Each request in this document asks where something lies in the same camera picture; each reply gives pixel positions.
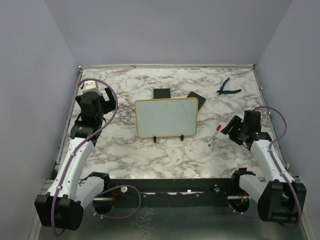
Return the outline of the red and white marker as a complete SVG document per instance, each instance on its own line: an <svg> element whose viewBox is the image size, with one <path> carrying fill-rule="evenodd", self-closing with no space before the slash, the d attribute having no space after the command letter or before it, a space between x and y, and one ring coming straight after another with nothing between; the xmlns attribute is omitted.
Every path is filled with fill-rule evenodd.
<svg viewBox="0 0 320 240"><path fill-rule="evenodd" d="M209 147L213 144L213 142L214 142L215 138L217 137L217 134L218 134L218 132L220 131L221 127L222 127L221 124L219 124L219 125L217 126L217 128L216 128L216 130L215 130L215 132L214 132L214 134L213 134L213 136L212 136L212 138L210 139L210 141L209 141L209 143L208 143L208 146L209 146Z"/></svg>

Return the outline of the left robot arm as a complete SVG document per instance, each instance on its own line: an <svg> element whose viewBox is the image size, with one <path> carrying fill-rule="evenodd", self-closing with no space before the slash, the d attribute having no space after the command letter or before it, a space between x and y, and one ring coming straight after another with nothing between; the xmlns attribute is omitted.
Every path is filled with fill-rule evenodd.
<svg viewBox="0 0 320 240"><path fill-rule="evenodd" d="M75 99L80 114L70 131L70 141L65 159L46 194L39 194L34 202L40 222L45 227L77 230L84 210L97 195L106 197L111 186L102 173L94 173L87 182L80 183L85 163L94 150L98 138L109 122L104 115L118 109L114 91L106 87L106 101L98 91L86 91Z"/></svg>

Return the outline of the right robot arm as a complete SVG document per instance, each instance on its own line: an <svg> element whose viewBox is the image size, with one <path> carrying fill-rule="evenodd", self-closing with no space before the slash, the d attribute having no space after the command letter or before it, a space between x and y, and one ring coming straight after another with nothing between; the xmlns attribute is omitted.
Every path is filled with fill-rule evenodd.
<svg viewBox="0 0 320 240"><path fill-rule="evenodd" d="M246 145L265 180L261 182L253 172L241 169L233 173L229 189L236 196L246 192L256 202L262 221L297 226L301 222L307 189L289 174L275 153L274 144L278 140L261 129L261 113L255 108L246 110L243 118L235 115L221 130L236 144Z"/></svg>

